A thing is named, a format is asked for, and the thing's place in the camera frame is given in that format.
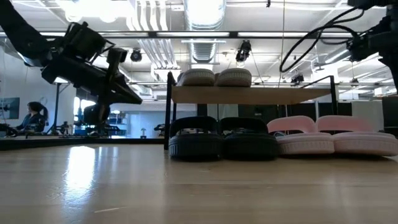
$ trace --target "desk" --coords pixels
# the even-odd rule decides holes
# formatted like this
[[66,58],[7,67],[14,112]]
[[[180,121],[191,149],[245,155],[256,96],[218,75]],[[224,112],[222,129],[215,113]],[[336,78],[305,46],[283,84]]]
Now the desk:
[[170,160],[161,145],[0,152],[0,223],[398,220],[397,158]]

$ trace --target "black cable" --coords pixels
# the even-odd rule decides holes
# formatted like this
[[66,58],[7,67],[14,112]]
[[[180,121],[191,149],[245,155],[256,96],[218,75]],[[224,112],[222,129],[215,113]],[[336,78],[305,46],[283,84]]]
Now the black cable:
[[283,69],[283,66],[285,65],[286,60],[288,59],[288,57],[292,54],[292,52],[293,52],[304,40],[306,40],[309,36],[311,36],[311,35],[313,35],[313,34],[316,34],[317,32],[319,32],[319,31],[321,31],[321,30],[332,29],[332,28],[343,29],[343,30],[345,30],[345,31],[347,31],[347,32],[349,32],[349,33],[351,33],[351,35],[352,35],[353,37],[357,37],[357,36],[358,36],[358,34],[357,34],[353,29],[350,29],[350,28],[348,28],[348,27],[341,26],[341,25],[328,25],[328,26],[321,26],[321,27],[318,27],[318,28],[312,30],[311,32],[307,33],[307,34],[306,34],[305,36],[303,36],[297,43],[295,43],[295,44],[293,45],[293,47],[287,52],[285,58],[283,59],[282,63],[280,64],[279,71],[280,71],[280,72],[288,72],[290,69],[292,69],[293,67],[295,67],[296,64],[298,64],[298,63],[299,63],[299,62],[300,62],[300,61],[301,61],[313,48],[314,48],[314,46],[318,43],[319,38],[317,38],[317,39],[314,41],[314,43],[311,45],[311,47],[308,48],[308,50],[307,50],[303,55],[301,55],[293,64],[291,64],[288,68]]
[[[365,14],[365,10],[362,10],[360,15],[358,15],[356,17],[352,17],[352,18],[349,18],[349,19],[342,19],[342,20],[339,20],[339,21],[336,21],[338,19],[338,17],[336,17],[336,18],[333,18],[331,21],[329,21],[326,25],[329,25],[329,23],[332,22],[332,21],[333,21],[332,24],[339,24],[339,23],[344,23],[344,22],[352,22],[352,21],[355,21],[355,20],[360,19],[361,17],[363,17],[364,14]],[[347,40],[344,40],[344,41],[340,41],[340,42],[327,42],[326,40],[323,40],[323,39],[320,39],[320,40],[321,40],[321,42],[323,44],[340,45],[340,44],[346,44],[350,39],[347,39]]]
[[[316,46],[316,44],[318,43],[318,41],[321,39],[322,37],[322,32],[325,29],[331,29],[331,28],[337,28],[337,29],[343,29],[345,31],[348,31],[351,33],[351,35],[353,35],[353,37],[358,36],[358,34],[353,30],[350,29],[346,26],[341,26],[341,25],[336,25],[337,23],[342,23],[342,22],[350,22],[350,21],[354,21],[356,19],[359,19],[360,17],[363,16],[364,11],[362,11],[362,13],[356,17],[350,18],[350,19],[343,19],[340,21],[337,21],[339,18],[357,10],[357,7],[354,7],[352,9],[348,9],[345,12],[342,12],[341,14],[337,15],[336,17],[334,17],[333,19],[331,19],[330,21],[328,21],[324,26],[318,27],[312,31],[310,31],[309,33],[307,33],[304,37],[302,37],[295,45],[293,45],[293,47],[289,50],[289,52],[287,53],[287,55],[285,56],[285,58],[283,59],[282,63],[279,66],[279,72],[288,72],[289,70],[291,70],[293,67],[296,66],[296,64],[298,64],[313,48],[314,46]],[[306,40],[309,36],[313,35],[313,34],[317,34],[317,38],[315,39],[314,43],[308,48],[308,50],[306,52],[304,52],[303,55],[301,55],[293,64],[291,64],[288,68],[283,69],[283,66],[286,63],[286,60],[288,59],[288,57],[290,56],[290,54],[292,54],[293,50],[296,49],[304,40]]]

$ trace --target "wall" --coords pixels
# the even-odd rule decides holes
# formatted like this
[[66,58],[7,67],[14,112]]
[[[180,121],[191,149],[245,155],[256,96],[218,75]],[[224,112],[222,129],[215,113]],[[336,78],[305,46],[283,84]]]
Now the wall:
[[[140,105],[127,103],[114,103],[111,105],[111,110],[118,111],[165,111],[166,101],[143,101]],[[196,104],[179,103],[177,104],[177,111],[196,111]]]
[[225,105],[225,104],[212,104],[207,105],[207,115],[214,119],[223,119],[230,117],[238,117],[238,105]]
[[[129,112],[130,128],[127,129],[128,138],[140,138],[142,135],[142,128],[145,128],[145,135],[147,138],[157,138],[158,131],[154,128],[158,124],[164,124],[165,113],[161,111],[135,111]],[[185,118],[188,116],[196,116],[196,111],[178,111],[176,114],[177,119]]]
[[368,121],[375,131],[384,130],[383,105],[381,101],[352,102],[353,116]]
[[[26,105],[30,101],[40,101],[49,111],[49,126],[53,124],[55,113],[55,95],[57,87],[47,83],[38,68],[28,68],[22,60],[5,54],[0,48],[0,98],[19,97],[19,119],[7,120],[11,126],[20,125],[27,114]],[[73,124],[73,99],[76,89],[68,86],[61,94],[58,105],[58,125],[64,121]]]
[[384,127],[398,127],[398,97],[382,98]]

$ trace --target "camera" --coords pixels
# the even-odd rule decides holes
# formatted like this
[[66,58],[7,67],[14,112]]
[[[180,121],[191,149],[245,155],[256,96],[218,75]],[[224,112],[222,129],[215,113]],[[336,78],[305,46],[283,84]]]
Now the camera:
[[133,62],[140,62],[142,60],[141,49],[133,49],[130,59]]
[[244,40],[236,54],[237,62],[244,62],[249,57],[251,51],[251,44],[249,40]]
[[303,76],[303,74],[294,75],[294,76],[292,77],[292,81],[290,81],[290,83],[293,84],[292,86],[297,86],[297,85],[299,85],[299,84],[302,83],[302,82],[304,82],[304,76]]

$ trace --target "wooden shelf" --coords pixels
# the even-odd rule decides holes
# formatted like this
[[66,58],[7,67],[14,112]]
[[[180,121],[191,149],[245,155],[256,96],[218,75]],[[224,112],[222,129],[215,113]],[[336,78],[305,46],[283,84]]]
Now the wooden shelf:
[[173,86],[175,103],[292,105],[330,94],[330,89],[241,88],[214,86]]

